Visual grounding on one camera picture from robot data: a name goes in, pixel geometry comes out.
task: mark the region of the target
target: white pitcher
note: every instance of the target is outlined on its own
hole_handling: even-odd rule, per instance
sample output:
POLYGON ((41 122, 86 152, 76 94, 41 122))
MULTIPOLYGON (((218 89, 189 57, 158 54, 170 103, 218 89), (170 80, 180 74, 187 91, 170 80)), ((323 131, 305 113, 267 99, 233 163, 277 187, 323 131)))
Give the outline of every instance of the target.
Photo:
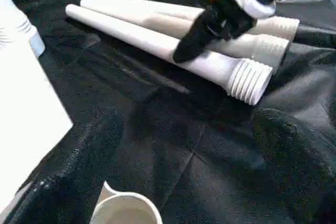
POLYGON ((161 215, 148 198, 137 193, 113 190, 106 182, 91 224, 163 224, 161 215))

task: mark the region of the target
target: cup rim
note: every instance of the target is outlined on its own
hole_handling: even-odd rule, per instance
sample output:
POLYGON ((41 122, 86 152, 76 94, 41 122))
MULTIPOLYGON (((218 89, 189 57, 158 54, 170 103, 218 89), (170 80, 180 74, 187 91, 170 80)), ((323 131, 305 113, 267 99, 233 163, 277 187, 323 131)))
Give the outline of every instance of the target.
POLYGON ((97 212, 103 207, 103 205, 105 204, 105 202, 109 201, 109 200, 112 200, 112 199, 115 199, 115 198, 120 198, 120 197, 125 197, 125 196, 128 196, 128 197, 132 197, 132 198, 135 198, 135 199, 139 199, 141 201, 143 201, 144 203, 146 203, 150 209, 152 210, 155 218, 156 218, 156 222, 157 224, 163 224, 162 222, 162 217, 160 215, 160 212, 159 210, 157 209, 157 207, 154 205, 154 203, 149 200, 147 197, 141 195, 141 194, 138 194, 138 193, 132 193, 132 192, 119 192, 119 191, 115 191, 113 190, 110 186, 106 186, 107 190, 111 190, 113 192, 114 195, 104 199, 102 202, 100 202, 95 210, 93 211, 93 214, 92 216, 94 216, 95 214, 97 214, 97 212))

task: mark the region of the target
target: black fabric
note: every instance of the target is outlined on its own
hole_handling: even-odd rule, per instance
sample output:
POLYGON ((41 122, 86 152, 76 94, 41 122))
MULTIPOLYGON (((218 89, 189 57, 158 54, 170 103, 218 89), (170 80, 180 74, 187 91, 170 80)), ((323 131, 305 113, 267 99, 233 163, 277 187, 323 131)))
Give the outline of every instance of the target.
POLYGON ((336 48, 336 32, 299 25, 294 42, 324 48, 336 48))
MULTIPOLYGON (((280 197, 267 169, 273 164, 265 162, 253 137, 251 115, 256 109, 280 110, 334 145, 333 50, 293 44, 253 108, 208 81, 67 19, 65 6, 80 0, 15 1, 45 41, 39 61, 74 123, 110 106, 123 116, 123 139, 105 176, 112 188, 149 197, 164 223, 293 223, 291 203, 280 197)), ((336 27, 334 13, 328 1, 278 7, 280 15, 328 29, 336 27)), ((88 204, 87 212, 92 208, 88 204)))
POLYGON ((5 223, 89 223, 122 126, 114 109, 75 125, 32 172, 5 223))
POLYGON ((261 109, 253 122, 258 147, 293 219, 335 223, 334 214, 324 213, 336 207, 336 146, 314 126, 278 110, 261 109))

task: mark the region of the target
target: table surface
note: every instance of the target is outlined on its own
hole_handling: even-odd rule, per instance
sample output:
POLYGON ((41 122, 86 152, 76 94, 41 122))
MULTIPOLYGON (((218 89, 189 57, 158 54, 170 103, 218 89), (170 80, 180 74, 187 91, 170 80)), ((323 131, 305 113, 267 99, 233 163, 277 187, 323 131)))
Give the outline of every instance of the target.
MULTIPOLYGON (((122 144, 111 187, 136 191, 164 223, 292 223, 253 138, 251 115, 275 108, 336 139, 333 50, 293 45, 255 108, 218 86, 67 19, 80 0, 16 0, 47 50, 40 63, 74 123, 114 106, 122 144)), ((156 0, 197 5, 198 0, 156 0)), ((334 28, 329 1, 281 4, 278 14, 334 28)))

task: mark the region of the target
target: ribbed connector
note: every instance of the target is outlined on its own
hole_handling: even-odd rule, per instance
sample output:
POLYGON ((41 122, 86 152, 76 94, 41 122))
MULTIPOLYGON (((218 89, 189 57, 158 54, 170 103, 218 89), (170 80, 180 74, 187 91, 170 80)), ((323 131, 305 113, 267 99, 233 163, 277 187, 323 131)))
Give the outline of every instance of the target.
POLYGON ((244 59, 232 71, 227 94, 249 105, 256 105, 272 76, 272 67, 244 59))
POLYGON ((259 19, 255 27, 248 31, 249 34, 268 34, 293 42, 300 20, 295 18, 271 17, 259 19))
POLYGON ((249 58, 272 67, 273 74, 275 74, 291 43, 286 39, 271 35, 262 34, 256 36, 258 36, 258 39, 256 40, 253 54, 249 58))

